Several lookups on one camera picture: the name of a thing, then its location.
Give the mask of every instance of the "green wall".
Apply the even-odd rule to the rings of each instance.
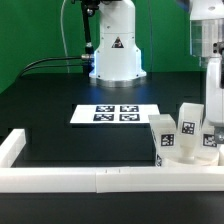
[[[19,71],[30,62],[49,56],[64,55],[59,23],[62,2],[63,0],[0,1],[0,92],[13,83]],[[143,51],[144,70],[199,70],[198,60],[189,56],[189,15],[175,4],[175,0],[150,2],[152,40],[148,0],[134,1],[137,11],[136,41]],[[99,31],[97,21],[98,16],[91,18],[95,45],[98,43]],[[84,34],[79,2],[72,5],[68,0],[65,24],[69,54],[80,55],[84,52]],[[66,69],[55,72],[66,72]]]

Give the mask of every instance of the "black table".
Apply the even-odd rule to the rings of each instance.
[[[71,125],[78,104],[158,104],[177,120],[183,102],[204,103],[202,73],[156,73],[125,89],[82,75],[32,74],[0,95],[0,136],[25,128],[13,167],[153,166],[148,124]],[[222,192],[0,194],[0,223],[223,223]]]

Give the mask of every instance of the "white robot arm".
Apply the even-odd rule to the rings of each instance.
[[[191,54],[207,67],[206,118],[224,144],[224,1],[178,0],[190,12]]]
[[[141,51],[135,44],[135,5],[131,0],[81,0],[86,53],[94,53],[90,82],[106,87],[128,87],[144,81]],[[88,17],[100,12],[100,45],[95,52]]]

